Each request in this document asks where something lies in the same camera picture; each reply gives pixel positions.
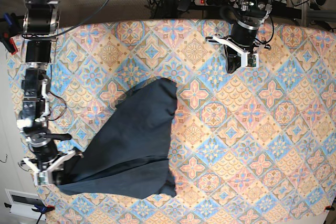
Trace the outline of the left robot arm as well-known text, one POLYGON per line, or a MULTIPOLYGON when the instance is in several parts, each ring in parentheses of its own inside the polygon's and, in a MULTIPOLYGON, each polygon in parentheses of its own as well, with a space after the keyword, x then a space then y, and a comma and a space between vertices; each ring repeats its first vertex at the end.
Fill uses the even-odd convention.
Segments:
POLYGON ((226 53, 226 71, 231 74, 240 67, 257 68, 258 53, 262 49, 271 49, 270 39, 257 38, 259 28, 270 17, 273 0, 235 0, 220 8, 220 15, 225 19, 232 12, 230 20, 232 31, 224 39, 226 53))

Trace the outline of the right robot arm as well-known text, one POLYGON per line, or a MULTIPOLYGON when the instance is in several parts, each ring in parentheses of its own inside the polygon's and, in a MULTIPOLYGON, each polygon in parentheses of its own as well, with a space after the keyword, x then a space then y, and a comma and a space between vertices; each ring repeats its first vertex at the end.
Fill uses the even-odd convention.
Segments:
POLYGON ((15 28, 26 47, 25 76, 22 80, 23 104, 17 127, 23 133, 34 158, 24 157, 21 165, 33 172, 34 184, 49 185, 60 181, 63 163, 75 155, 57 150, 55 140, 70 140, 70 134, 52 134, 48 128, 51 78, 47 68, 51 64, 51 48, 57 42, 59 0, 24 0, 26 14, 23 25, 15 28))

